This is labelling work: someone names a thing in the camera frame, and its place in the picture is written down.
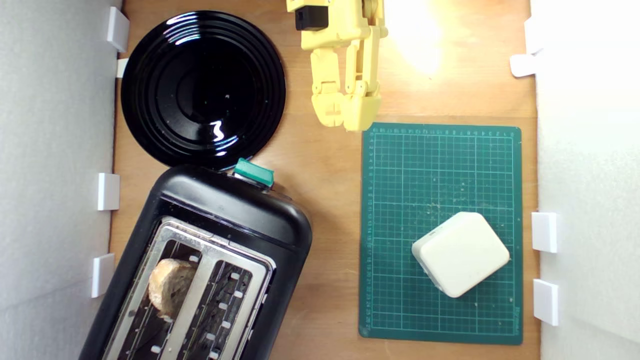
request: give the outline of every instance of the white clip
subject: white clip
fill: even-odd
[[[107,291],[115,271],[115,255],[106,254],[93,259],[91,297],[96,298]]]
[[[537,18],[532,16],[524,22],[524,37],[527,53],[512,55],[509,59],[511,73],[516,78],[533,75],[538,71],[536,55],[544,48],[546,33]]]
[[[511,55],[509,59],[511,73],[516,78],[533,75],[537,71],[536,57],[531,54]]]
[[[533,280],[533,316],[551,326],[558,326],[558,285]]]
[[[120,208],[120,175],[101,172],[98,175],[98,210]]]
[[[115,6],[112,6],[109,9],[107,41],[121,53],[127,51],[127,43],[129,41],[129,19],[127,19],[127,17]]]
[[[118,68],[116,69],[116,79],[122,79],[124,76],[124,69],[127,67],[129,58],[118,59]]]
[[[530,17],[524,22],[524,41],[527,47],[527,54],[536,54],[544,48],[546,33],[544,25],[540,24],[537,17]]]
[[[556,253],[557,215],[555,213],[531,213],[531,242],[533,249]]]

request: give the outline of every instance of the wooden table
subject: wooden table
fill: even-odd
[[[276,170],[276,180],[287,194],[308,209],[314,242],[271,358],[539,359],[540,323],[532,315],[532,279],[538,274],[538,258],[530,250],[531,225],[526,215],[538,203],[535,87],[533,79],[515,79],[509,71],[509,56],[524,51],[528,0],[387,0],[390,35],[381,45],[383,105],[378,118],[522,128],[525,301],[524,343],[519,347],[358,335],[361,135],[323,127],[316,119],[310,101],[309,53],[300,49],[300,34],[285,7],[285,0],[124,3],[124,13],[131,20],[130,50],[161,21],[210,9],[258,25],[280,51],[287,76],[285,115],[255,162]],[[150,187],[166,169],[133,140],[119,104],[114,168],[122,176],[122,199],[113,215],[111,252],[119,256]]]

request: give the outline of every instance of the toaster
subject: toaster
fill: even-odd
[[[306,214],[272,184],[272,172],[243,160],[233,174],[194,165],[167,170],[151,189],[80,359],[267,359],[312,240]],[[161,292],[175,309],[152,302],[150,282],[167,261],[185,269]]]

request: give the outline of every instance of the cutting mat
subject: cutting mat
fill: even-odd
[[[362,143],[360,334],[522,343],[522,157],[517,127],[375,123]],[[411,245],[459,211],[484,215],[511,254],[458,299]]]

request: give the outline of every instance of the black plate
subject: black plate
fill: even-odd
[[[285,79],[263,32],[221,12],[184,13],[136,46],[122,78],[122,111],[155,159],[215,170],[251,158],[282,117]]]

